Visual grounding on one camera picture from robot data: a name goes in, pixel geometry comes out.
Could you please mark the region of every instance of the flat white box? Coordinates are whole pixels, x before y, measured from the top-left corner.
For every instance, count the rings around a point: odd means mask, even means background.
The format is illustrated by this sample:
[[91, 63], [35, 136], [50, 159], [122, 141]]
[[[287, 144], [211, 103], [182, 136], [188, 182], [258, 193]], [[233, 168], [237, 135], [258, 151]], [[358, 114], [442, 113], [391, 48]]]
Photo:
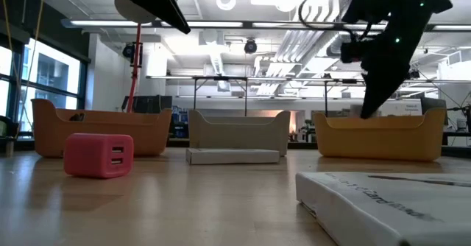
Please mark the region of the flat white box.
[[471, 175], [302, 172], [296, 192], [340, 246], [471, 245]]
[[265, 164], [280, 162], [275, 150], [193, 149], [186, 150], [189, 164]]

